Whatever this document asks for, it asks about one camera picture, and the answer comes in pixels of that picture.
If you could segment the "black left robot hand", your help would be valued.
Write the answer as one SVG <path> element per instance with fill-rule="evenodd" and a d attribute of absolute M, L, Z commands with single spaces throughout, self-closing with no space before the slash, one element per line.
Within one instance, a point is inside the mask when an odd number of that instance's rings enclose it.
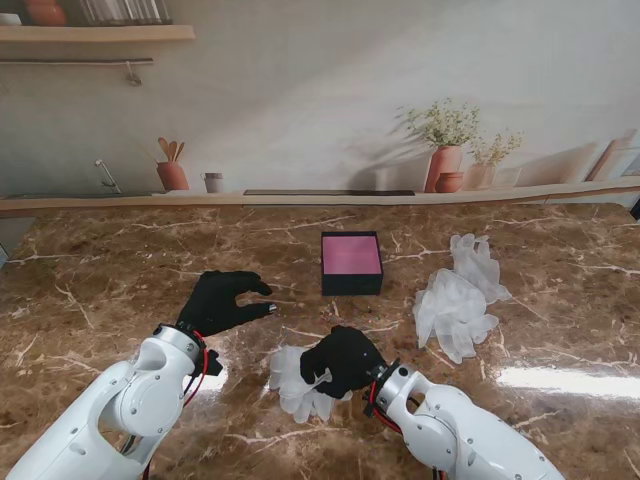
<path fill-rule="evenodd" d="M 270 296 L 272 289 L 255 272 L 205 271 L 182 308 L 176 326 L 209 337 L 266 317 L 275 311 L 276 305 L 272 302 L 239 306 L 236 298 L 245 293 Z"/>

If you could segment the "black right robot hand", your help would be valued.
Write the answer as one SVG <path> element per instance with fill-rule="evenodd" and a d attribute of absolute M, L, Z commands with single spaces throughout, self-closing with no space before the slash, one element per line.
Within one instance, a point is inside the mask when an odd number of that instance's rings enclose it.
<path fill-rule="evenodd" d="M 300 357 L 300 375 L 307 384 L 331 373 L 331 380 L 316 385 L 315 389 L 334 399 L 342 399 L 348 392 L 370 385 L 378 368 L 388 364 L 365 334 L 350 326 L 337 325 L 313 348 Z"/>

